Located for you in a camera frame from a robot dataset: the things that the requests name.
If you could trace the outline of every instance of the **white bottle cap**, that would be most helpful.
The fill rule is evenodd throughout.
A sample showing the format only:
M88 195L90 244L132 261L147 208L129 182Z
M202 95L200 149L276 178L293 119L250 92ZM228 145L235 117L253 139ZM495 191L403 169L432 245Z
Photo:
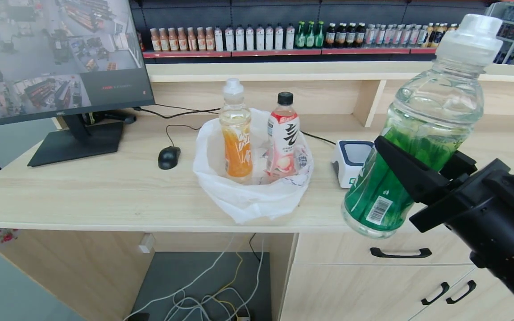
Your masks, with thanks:
M243 85L239 82L239 79L230 78L225 82L225 86L223 86L223 94L224 95L239 95L243 94Z
M466 14L457 30L445 33L436 55L470 65L491 65L503 42L497 39L502 20L480 14Z

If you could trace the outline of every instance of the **computer mouse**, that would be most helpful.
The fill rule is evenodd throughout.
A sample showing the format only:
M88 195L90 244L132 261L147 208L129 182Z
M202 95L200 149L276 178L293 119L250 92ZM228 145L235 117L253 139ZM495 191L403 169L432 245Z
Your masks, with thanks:
M158 155L158 167L161 170L169 170L176 167L180 157L180 148L169 146L160 151Z

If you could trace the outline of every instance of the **black handle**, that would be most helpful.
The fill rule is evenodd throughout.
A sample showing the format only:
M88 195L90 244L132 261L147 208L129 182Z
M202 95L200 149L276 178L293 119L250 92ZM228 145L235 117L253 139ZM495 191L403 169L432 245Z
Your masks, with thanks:
M430 305L430 304L434 303L437 299L439 299L440 296L444 295L447 291L449 291L449 284L447 284L447 282L442 282L440 285L441 285L441 293L439 295L437 295L436 297L434 297L434 299L431 301L428 301L427 299L422 299L423 305Z
M477 283L475 283L475 281L471 280L469 282L467 282L467 285L469 286L469 290L467 290L467 292L465 292L464 295L461 295L459 297L459 299L457 300L453 300L451 299L451 297L448 297L447 299L445 299L445 301L447 302L448 305L454 305L455 303L461 301L461 299L463 299L464 297L466 297L469 293L471 293L471 291L475 290L475 288L477 287Z
M388 259L422 259L432 255L432 251L429 248L421 248L420 254L417 255L390 255L384 254L379 247L371 247L370 253L377 258L388 258Z

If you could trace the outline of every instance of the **monitor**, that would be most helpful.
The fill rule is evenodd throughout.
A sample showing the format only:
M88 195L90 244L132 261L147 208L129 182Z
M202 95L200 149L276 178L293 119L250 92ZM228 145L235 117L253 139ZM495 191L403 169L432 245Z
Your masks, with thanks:
M122 123L80 114L153 104L129 0L0 0L0 125L62 116L29 166L116 152Z

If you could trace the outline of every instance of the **cabinet drawer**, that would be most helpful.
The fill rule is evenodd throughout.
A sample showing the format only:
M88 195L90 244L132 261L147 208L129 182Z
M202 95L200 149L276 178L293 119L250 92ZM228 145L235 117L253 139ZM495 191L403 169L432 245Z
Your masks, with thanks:
M455 264L468 263L470 250L444 226L422 234L398 232L384 240L357 232L301 233L295 263L340 264ZM397 255L397 258L379 257Z

